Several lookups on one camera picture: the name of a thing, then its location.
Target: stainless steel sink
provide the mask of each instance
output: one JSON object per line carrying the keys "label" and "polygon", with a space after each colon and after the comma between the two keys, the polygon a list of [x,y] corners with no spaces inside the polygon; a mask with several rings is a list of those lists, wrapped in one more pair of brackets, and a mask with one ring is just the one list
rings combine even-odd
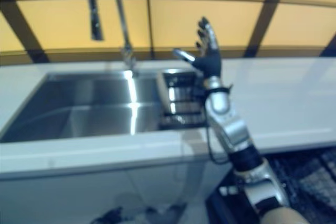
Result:
{"label": "stainless steel sink", "polygon": [[156,72],[49,74],[1,138],[22,142],[159,130]]}

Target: cable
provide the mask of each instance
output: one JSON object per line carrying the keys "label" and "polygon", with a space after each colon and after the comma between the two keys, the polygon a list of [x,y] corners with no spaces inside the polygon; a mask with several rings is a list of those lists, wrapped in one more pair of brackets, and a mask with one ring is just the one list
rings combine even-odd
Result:
{"label": "cable", "polygon": [[208,117],[207,117],[207,113],[206,113],[206,108],[205,107],[204,107],[204,112],[205,112],[205,123],[206,123],[206,126],[205,126],[206,144],[207,144],[207,147],[208,147],[209,158],[216,165],[225,165],[225,164],[227,164],[229,162],[229,159],[226,158],[223,161],[219,161],[219,160],[217,160],[215,158],[214,153],[212,151],[211,144],[210,144],[210,134],[209,134]]}

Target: robotic hand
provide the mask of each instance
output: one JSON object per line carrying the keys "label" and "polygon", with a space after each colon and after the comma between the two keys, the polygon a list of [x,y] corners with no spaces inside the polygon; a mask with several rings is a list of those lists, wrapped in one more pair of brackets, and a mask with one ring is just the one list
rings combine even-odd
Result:
{"label": "robotic hand", "polygon": [[308,224],[288,208],[286,192],[267,160],[255,148],[244,120],[229,100],[230,88],[225,87],[220,79],[222,60],[211,24],[203,17],[198,26],[197,33],[202,43],[196,42],[196,46],[201,57],[196,58],[178,48],[173,50],[173,54],[203,73],[208,123],[228,154],[242,191],[260,216],[261,223]]}

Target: faucet spout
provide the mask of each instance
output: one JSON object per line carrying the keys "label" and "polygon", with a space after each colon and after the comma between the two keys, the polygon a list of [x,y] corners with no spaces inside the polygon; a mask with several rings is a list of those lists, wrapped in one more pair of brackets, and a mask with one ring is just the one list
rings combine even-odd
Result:
{"label": "faucet spout", "polygon": [[[133,71],[135,59],[133,58],[133,49],[129,39],[129,32],[123,10],[122,0],[115,0],[117,3],[118,14],[120,19],[121,30],[124,39],[124,45],[121,49],[121,54],[125,64]],[[90,18],[91,18],[91,37],[93,40],[103,40],[97,0],[89,0]]]}

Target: kitchen counter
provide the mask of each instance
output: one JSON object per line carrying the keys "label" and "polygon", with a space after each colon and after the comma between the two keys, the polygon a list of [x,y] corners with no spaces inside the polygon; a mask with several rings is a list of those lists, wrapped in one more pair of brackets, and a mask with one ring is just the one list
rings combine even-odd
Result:
{"label": "kitchen counter", "polygon": [[[139,69],[188,68],[177,61],[140,61]],[[264,153],[336,144],[336,59],[277,58],[223,61],[224,83]],[[122,62],[0,67],[0,134],[44,76],[123,69]],[[222,149],[211,134],[216,152]],[[102,165],[150,165],[206,157],[204,129],[0,144],[0,177]]]}

